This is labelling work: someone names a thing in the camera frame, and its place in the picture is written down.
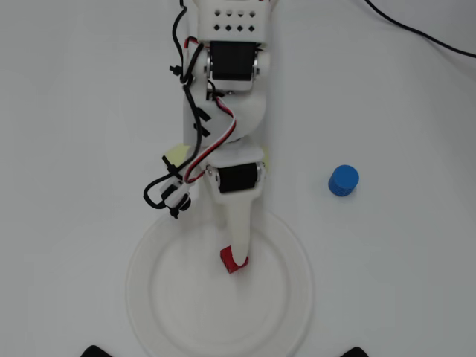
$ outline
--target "white robot link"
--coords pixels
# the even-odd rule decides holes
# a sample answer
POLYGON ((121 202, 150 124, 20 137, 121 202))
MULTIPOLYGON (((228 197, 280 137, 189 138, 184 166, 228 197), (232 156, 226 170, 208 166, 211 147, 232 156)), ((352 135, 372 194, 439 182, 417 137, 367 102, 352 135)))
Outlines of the white robot link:
POLYGON ((198 36, 186 39, 184 59, 176 30, 187 7, 180 0, 173 39, 181 66, 170 70, 180 77, 185 93, 184 144, 195 149, 179 167, 163 157, 169 174, 147 186, 144 198, 177 218, 190 207, 191 186, 203 177, 213 201, 224 206, 233 260, 241 266, 250 245, 251 203, 261 195, 266 176, 264 153, 249 135, 266 110, 267 44, 277 0, 194 2, 198 36), (196 45, 191 58, 190 43, 196 45), (164 181, 162 201, 154 203, 149 190, 164 181))

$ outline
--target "black cable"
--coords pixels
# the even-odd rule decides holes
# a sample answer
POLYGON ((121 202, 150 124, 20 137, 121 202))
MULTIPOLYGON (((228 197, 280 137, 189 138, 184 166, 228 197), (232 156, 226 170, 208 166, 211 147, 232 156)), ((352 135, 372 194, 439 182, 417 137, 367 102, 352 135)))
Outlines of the black cable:
MULTIPOLYGON (((183 86, 183 89, 185 92, 185 97, 187 98, 188 103, 190 104, 190 108, 192 109, 193 117, 195 118, 196 143, 195 143, 195 149, 193 151, 193 154, 186 161, 184 161, 179 167, 177 167, 177 170, 176 170, 177 172, 180 172, 181 170, 183 170, 198 156, 200 152, 200 147, 202 146, 202 122, 200 121, 199 110, 197 109, 195 100, 193 100, 192 94, 190 93, 189 86, 183 86)), ((166 181, 170 179, 171 177, 173 177, 173 174, 168 173, 165 176, 157 178, 155 181, 148 184, 147 187, 144 189, 144 199, 150 207, 155 208, 156 210, 161 210, 162 208, 165 208, 165 204, 163 202, 155 203, 150 198, 149 191, 157 184, 160 184, 161 182, 166 181)))
POLYGON ((176 44, 178 55, 180 56, 180 62, 183 66, 184 65, 184 53, 181 49, 179 39, 177 38, 177 27, 179 26, 181 18, 184 17, 185 13, 188 10, 188 8, 184 5, 184 0, 180 0, 180 7, 182 8, 182 11, 177 16, 177 18, 174 21, 173 26, 172 26, 172 39, 173 39, 173 42, 176 44))
POLYGON ((183 69, 182 69, 182 75, 180 77, 180 82, 186 83, 189 81, 189 79, 192 77, 192 71, 193 68, 195 67, 196 61, 199 58, 200 52, 202 51, 204 45, 203 43, 199 44, 199 46, 196 48, 195 52, 193 52, 192 59, 190 60, 190 64, 188 65, 187 68, 187 73, 183 75, 183 69))
POLYGON ((444 42, 441 42, 440 40, 438 39, 435 39, 434 37, 420 31, 420 30, 416 30, 414 28, 411 28, 410 26, 407 26, 407 25, 404 25, 394 19, 392 19, 391 17, 389 17, 389 15, 386 15, 384 14, 382 11, 380 11, 377 6, 375 6, 374 4, 372 4, 372 2, 370 0, 364 0, 365 2, 367 2, 367 4, 376 12, 378 13, 381 17, 383 17, 384 19, 390 21, 391 23, 393 23, 394 25, 397 25, 405 30, 408 30, 410 32, 413 32, 413 33, 416 33, 417 35, 420 35, 420 36, 423 36, 425 37, 426 39, 429 39, 430 41, 436 43, 437 45, 440 45, 444 48, 447 48, 449 49, 450 51, 453 51, 453 52, 456 52, 457 54, 462 54, 463 56, 468 56, 468 57, 472 57, 472 58, 476 58, 476 54, 472 54, 470 52, 466 52, 466 51, 461 51, 461 50, 458 50, 457 48, 454 48, 450 45, 447 45, 445 44, 444 42))

